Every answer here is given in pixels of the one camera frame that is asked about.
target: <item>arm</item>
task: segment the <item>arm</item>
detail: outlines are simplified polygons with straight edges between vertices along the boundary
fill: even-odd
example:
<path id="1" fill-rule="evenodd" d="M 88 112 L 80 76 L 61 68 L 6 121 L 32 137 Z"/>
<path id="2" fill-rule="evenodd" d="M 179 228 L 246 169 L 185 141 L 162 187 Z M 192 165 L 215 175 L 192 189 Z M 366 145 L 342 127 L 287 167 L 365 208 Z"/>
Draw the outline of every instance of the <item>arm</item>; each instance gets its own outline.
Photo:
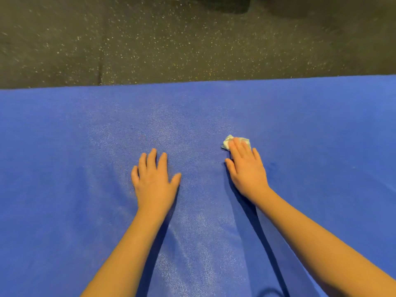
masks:
<path id="1" fill-rule="evenodd" d="M 133 167 L 131 178 L 139 209 L 128 230 L 81 297 L 135 296 L 152 243 L 171 208 L 181 174 L 168 182 L 167 155 L 156 167 L 156 150 Z"/>
<path id="2" fill-rule="evenodd" d="M 329 296 L 396 296 L 396 281 L 361 254 L 281 199 L 268 186 L 260 155 L 234 139 L 232 181 L 275 225 Z"/>

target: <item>finger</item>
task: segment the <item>finger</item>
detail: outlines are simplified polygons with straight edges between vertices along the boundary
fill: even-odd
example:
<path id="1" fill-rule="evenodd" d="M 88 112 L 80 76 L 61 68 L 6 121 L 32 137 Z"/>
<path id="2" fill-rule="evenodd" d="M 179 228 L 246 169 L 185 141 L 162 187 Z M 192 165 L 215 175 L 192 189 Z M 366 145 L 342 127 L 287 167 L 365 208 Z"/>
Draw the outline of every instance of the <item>finger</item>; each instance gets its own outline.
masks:
<path id="1" fill-rule="evenodd" d="M 139 170 L 140 177 L 146 175 L 146 172 L 147 172 L 146 158 L 147 158 L 146 153 L 142 153 L 142 155 L 139 158 L 138 170 Z"/>
<path id="2" fill-rule="evenodd" d="M 134 166 L 131 172 L 131 179 L 132 179 L 132 183 L 133 186 L 136 187 L 139 183 L 139 176 L 137 174 L 137 166 Z"/>
<path id="3" fill-rule="evenodd" d="M 153 148 L 147 157 L 147 170 L 148 171 L 157 169 L 156 159 L 157 159 L 157 150 L 155 148 Z"/>
<path id="4" fill-rule="evenodd" d="M 254 158 L 254 155 L 253 155 L 253 153 L 252 153 L 252 151 L 251 151 L 251 149 L 250 149 L 248 143 L 246 143 L 245 141 L 243 141 L 243 142 L 241 142 L 241 145 L 242 145 L 242 147 L 245 149 L 246 155 L 249 156 L 249 157 L 251 157 L 251 158 Z"/>
<path id="5" fill-rule="evenodd" d="M 234 141 L 231 140 L 231 141 L 228 143 L 228 147 L 230 148 L 231 156 L 232 156 L 232 158 L 233 158 L 234 160 L 238 160 L 238 159 L 241 158 L 241 155 L 239 154 L 239 151 L 238 151 L 238 149 L 236 148 Z"/>
<path id="6" fill-rule="evenodd" d="M 253 148 L 253 155 L 255 160 L 257 160 L 260 164 L 263 164 L 263 162 L 261 161 L 260 154 L 258 153 L 256 148 Z"/>
<path id="7" fill-rule="evenodd" d="M 164 152 L 158 160 L 158 171 L 165 173 L 168 177 L 168 155 Z"/>
<path id="8" fill-rule="evenodd" d="M 175 192 L 180 185 L 180 180 L 181 180 L 181 173 L 177 173 L 175 176 L 173 176 L 171 180 L 171 186 L 173 187 Z"/>
<path id="9" fill-rule="evenodd" d="M 230 172 L 231 178 L 235 177 L 236 176 L 236 169 L 235 169 L 234 162 L 231 159 L 226 158 L 225 159 L 225 164 L 227 165 L 227 169 Z"/>
<path id="10" fill-rule="evenodd" d="M 241 155 L 242 158 L 246 157 L 246 150 L 245 148 L 241 145 L 241 141 L 239 140 L 239 138 L 235 137 L 233 139 L 234 144 L 237 148 L 237 150 L 239 151 L 239 154 Z"/>

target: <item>speckled gym floor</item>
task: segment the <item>speckled gym floor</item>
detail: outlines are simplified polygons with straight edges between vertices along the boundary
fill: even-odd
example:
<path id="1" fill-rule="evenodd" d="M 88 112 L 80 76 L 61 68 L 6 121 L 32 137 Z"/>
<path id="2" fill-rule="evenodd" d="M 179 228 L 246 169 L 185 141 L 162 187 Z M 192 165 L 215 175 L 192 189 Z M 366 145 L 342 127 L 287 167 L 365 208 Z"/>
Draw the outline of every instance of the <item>speckled gym floor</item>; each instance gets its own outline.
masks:
<path id="1" fill-rule="evenodd" d="M 0 88 L 396 74 L 396 0 L 0 0 Z"/>

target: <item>blue gym mat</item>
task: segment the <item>blue gym mat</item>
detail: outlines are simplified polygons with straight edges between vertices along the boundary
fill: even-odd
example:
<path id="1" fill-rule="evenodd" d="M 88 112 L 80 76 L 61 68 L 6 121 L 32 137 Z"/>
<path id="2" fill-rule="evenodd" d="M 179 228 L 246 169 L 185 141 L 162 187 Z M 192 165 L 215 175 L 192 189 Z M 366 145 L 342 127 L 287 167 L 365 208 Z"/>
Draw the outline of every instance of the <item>blue gym mat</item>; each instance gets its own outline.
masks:
<path id="1" fill-rule="evenodd" d="M 319 296 L 231 184 L 229 134 L 286 201 L 396 278 L 396 77 L 0 91 L 0 295 L 78 296 L 131 223 L 130 171 L 182 173 L 138 296 Z"/>

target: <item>white tissue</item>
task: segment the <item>white tissue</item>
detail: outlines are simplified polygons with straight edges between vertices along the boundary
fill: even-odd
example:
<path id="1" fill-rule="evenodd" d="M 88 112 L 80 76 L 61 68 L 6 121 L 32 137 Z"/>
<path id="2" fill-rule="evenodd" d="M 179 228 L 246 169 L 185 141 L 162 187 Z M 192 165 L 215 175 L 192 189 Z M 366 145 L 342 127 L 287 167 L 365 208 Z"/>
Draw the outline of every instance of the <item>white tissue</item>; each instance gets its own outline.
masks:
<path id="1" fill-rule="evenodd" d="M 232 140 L 234 137 L 232 135 L 229 135 L 225 138 L 225 141 L 223 142 L 223 145 L 221 146 L 221 148 L 225 149 L 225 150 L 230 150 L 230 148 L 228 147 L 228 143 L 230 140 Z M 249 139 L 245 139 L 244 137 L 239 137 L 238 138 L 240 142 L 246 142 L 246 144 L 250 147 L 250 141 Z"/>

